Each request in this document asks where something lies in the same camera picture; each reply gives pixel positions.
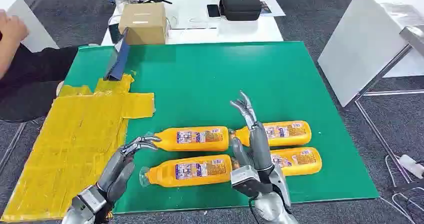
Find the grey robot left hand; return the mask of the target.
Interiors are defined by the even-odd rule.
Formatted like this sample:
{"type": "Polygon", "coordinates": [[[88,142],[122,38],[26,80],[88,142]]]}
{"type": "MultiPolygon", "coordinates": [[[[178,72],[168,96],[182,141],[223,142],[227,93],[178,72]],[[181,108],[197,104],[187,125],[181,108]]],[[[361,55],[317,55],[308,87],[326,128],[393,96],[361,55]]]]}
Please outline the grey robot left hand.
{"type": "Polygon", "coordinates": [[[114,204],[126,191],[128,180],[135,168],[135,153],[145,148],[157,150],[156,142],[161,141],[158,136],[139,136],[116,150],[96,183],[108,203],[114,204]]]}

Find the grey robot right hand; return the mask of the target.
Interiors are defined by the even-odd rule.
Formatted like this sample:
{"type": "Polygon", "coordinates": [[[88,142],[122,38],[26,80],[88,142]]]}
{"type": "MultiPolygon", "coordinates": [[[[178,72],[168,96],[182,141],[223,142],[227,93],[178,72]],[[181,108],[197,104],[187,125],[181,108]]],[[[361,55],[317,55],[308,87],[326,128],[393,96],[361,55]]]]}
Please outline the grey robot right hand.
{"type": "Polygon", "coordinates": [[[249,97],[243,92],[239,92],[242,99],[231,101],[230,104],[237,108],[246,121],[249,134],[249,150],[246,151],[240,138],[233,136],[229,140],[235,159],[239,165],[250,165],[257,171],[270,169],[273,164],[271,160],[268,138],[263,124],[257,120],[255,111],[249,97]]]}

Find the person's right hand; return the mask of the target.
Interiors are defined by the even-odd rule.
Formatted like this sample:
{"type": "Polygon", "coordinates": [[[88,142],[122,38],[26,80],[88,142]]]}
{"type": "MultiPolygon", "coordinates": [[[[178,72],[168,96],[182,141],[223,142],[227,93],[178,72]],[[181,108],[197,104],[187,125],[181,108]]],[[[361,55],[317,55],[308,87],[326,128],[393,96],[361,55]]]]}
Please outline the person's right hand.
{"type": "Polygon", "coordinates": [[[6,11],[0,10],[0,32],[2,35],[1,47],[19,46],[29,34],[27,26],[24,22],[15,15],[8,16],[6,11]]]}

